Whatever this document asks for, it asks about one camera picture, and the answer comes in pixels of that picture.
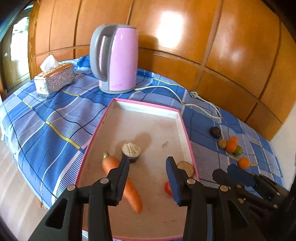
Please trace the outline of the blue plaid tablecloth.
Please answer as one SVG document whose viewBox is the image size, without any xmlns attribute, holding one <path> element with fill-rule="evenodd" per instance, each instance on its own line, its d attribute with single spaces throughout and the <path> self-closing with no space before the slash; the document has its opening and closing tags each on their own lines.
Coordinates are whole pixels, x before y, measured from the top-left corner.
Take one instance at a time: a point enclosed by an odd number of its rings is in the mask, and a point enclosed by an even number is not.
<svg viewBox="0 0 296 241">
<path fill-rule="evenodd" d="M 111 95 L 99 89 L 87 57 L 73 60 L 78 76 L 50 97 L 37 94 L 34 81 L 15 91 L 1 105 L 1 130 L 22 176 L 35 195 L 50 208 L 76 178 L 89 142 L 107 107 L 115 98 L 177 109 L 194 155 L 195 178 L 218 188 L 212 173 L 226 170 L 238 157 L 218 146 L 209 130 L 217 126 L 222 138 L 238 138 L 248 173 L 263 174 L 282 183 L 278 159 L 267 139 L 231 113 L 193 98 L 161 75 L 139 69 L 135 91 Z"/>
</svg>

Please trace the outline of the orange mandarin middle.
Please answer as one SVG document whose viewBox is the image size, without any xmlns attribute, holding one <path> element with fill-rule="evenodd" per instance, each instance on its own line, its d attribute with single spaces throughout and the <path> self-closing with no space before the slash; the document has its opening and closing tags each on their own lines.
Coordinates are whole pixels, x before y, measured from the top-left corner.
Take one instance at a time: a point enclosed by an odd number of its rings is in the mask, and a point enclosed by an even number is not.
<svg viewBox="0 0 296 241">
<path fill-rule="evenodd" d="M 229 154 L 234 153 L 236 151 L 237 144 L 236 142 L 229 140 L 226 143 L 225 151 Z"/>
</svg>

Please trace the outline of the wooden framed doorway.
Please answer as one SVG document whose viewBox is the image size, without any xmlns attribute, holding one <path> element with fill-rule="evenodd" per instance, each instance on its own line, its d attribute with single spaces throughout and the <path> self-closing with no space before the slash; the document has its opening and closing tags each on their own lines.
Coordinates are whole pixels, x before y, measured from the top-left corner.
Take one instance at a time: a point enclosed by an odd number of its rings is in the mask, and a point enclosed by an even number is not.
<svg viewBox="0 0 296 241">
<path fill-rule="evenodd" d="M 30 80 L 29 19 L 33 3 L 17 7 L 1 24 L 1 81 L 11 93 Z"/>
</svg>

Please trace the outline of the dark brown round fruit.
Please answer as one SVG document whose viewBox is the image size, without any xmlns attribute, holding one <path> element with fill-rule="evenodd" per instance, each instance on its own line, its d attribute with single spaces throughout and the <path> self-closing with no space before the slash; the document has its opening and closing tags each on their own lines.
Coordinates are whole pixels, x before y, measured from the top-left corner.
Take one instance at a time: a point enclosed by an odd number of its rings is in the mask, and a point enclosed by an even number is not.
<svg viewBox="0 0 296 241">
<path fill-rule="evenodd" d="M 217 126 L 211 127 L 209 133 L 215 139 L 221 138 L 221 130 Z"/>
</svg>

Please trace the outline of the halved dark fruit pale flesh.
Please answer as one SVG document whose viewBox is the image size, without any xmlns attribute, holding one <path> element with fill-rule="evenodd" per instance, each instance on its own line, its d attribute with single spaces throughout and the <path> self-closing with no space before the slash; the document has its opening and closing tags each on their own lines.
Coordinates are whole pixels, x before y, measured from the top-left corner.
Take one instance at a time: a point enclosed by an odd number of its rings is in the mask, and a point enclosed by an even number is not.
<svg viewBox="0 0 296 241">
<path fill-rule="evenodd" d="M 194 168 L 193 168 L 193 165 L 190 164 L 189 162 L 186 162 L 186 161 L 180 161 L 177 163 L 177 167 L 179 169 L 182 169 L 184 170 L 188 177 L 191 178 L 194 176 Z"/>
</svg>

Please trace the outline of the small brown kiwi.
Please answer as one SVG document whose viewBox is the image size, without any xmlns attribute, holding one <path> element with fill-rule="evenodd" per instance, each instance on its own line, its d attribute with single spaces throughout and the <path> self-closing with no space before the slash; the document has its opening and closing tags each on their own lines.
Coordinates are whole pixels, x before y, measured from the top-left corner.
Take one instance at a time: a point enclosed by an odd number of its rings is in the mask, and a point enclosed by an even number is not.
<svg viewBox="0 0 296 241">
<path fill-rule="evenodd" d="M 226 146 L 227 146 L 227 142 L 224 140 L 224 139 L 220 139 L 218 141 L 218 146 L 221 148 L 221 149 L 225 149 Z"/>
</svg>

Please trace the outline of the red tomato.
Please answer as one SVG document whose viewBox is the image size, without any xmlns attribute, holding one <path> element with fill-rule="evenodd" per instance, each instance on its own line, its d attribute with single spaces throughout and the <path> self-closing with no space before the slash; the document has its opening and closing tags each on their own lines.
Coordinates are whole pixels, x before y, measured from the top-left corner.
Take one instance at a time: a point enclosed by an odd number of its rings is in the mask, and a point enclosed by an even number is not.
<svg viewBox="0 0 296 241">
<path fill-rule="evenodd" d="M 170 196 L 172 197 L 172 191 L 171 191 L 171 187 L 170 187 L 170 183 L 169 182 L 166 182 L 165 185 L 164 185 L 164 189 L 165 189 L 165 192 Z"/>
</svg>

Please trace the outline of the pink electric kettle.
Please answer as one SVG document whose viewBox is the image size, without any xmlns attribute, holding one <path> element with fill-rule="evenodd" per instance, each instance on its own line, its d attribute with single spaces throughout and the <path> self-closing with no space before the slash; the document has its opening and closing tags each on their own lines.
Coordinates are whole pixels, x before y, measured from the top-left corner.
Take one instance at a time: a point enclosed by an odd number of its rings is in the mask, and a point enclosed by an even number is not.
<svg viewBox="0 0 296 241">
<path fill-rule="evenodd" d="M 103 24 L 92 34 L 90 68 L 99 80 L 99 89 L 108 94 L 122 94 L 137 84 L 137 28 L 122 24 Z"/>
</svg>

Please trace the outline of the pink rimmed white tray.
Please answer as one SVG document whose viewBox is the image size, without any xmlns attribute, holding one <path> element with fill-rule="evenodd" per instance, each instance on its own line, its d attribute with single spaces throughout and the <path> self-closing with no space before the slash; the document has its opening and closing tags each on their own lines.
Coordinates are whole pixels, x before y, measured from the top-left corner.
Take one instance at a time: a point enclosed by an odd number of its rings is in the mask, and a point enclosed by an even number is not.
<svg viewBox="0 0 296 241">
<path fill-rule="evenodd" d="M 126 143 L 139 146 L 141 153 L 130 165 L 129 178 L 143 209 L 137 214 L 126 199 L 109 208 L 116 240 L 174 240 L 184 232 L 186 208 L 178 207 L 165 192 L 166 159 L 194 164 L 187 131 L 177 109 L 115 98 L 99 122 L 80 166 L 76 185 L 92 185 L 105 176 L 103 154 L 120 159 Z"/>
</svg>

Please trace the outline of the silver ornate tissue box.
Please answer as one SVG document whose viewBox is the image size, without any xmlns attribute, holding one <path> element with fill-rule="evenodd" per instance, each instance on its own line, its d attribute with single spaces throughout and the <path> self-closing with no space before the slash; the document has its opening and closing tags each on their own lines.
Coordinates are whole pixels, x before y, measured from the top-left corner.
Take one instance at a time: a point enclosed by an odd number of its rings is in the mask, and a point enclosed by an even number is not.
<svg viewBox="0 0 296 241">
<path fill-rule="evenodd" d="M 40 66 L 41 73 L 34 77 L 36 92 L 44 97 L 59 91 L 70 84 L 74 78 L 72 63 L 58 63 L 53 55 L 49 55 Z"/>
</svg>

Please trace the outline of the orange mandarin rear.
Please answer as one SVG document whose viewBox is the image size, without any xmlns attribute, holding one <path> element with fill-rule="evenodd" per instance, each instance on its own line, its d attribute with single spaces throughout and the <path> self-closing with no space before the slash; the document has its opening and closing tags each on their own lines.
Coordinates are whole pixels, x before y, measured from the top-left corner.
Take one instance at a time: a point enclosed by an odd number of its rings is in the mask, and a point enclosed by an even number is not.
<svg viewBox="0 0 296 241">
<path fill-rule="evenodd" d="M 229 140 L 238 144 L 238 138 L 236 136 L 232 136 Z"/>
</svg>

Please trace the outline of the orange carrot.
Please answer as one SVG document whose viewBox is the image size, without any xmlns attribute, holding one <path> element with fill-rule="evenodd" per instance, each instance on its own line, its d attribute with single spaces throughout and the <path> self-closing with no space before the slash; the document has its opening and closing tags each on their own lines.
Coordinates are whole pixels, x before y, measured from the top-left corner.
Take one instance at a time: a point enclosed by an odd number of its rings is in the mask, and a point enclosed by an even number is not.
<svg viewBox="0 0 296 241">
<path fill-rule="evenodd" d="M 111 156 L 107 152 L 103 154 L 102 168 L 105 174 L 109 174 L 110 170 L 117 168 L 118 166 L 118 158 Z M 128 201 L 132 209 L 137 214 L 140 214 L 142 212 L 142 200 L 129 178 L 126 180 L 125 189 L 123 191 L 123 197 Z"/>
</svg>

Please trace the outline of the large orange mandarin front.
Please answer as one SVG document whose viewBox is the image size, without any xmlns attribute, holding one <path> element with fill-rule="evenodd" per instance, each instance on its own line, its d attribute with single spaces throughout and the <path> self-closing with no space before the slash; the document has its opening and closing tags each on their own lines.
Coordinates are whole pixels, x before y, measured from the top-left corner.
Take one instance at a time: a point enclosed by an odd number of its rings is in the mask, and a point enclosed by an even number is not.
<svg viewBox="0 0 296 241">
<path fill-rule="evenodd" d="M 239 168 L 243 170 L 247 170 L 250 167 L 250 161 L 246 157 L 242 157 L 238 160 L 238 166 Z"/>
</svg>

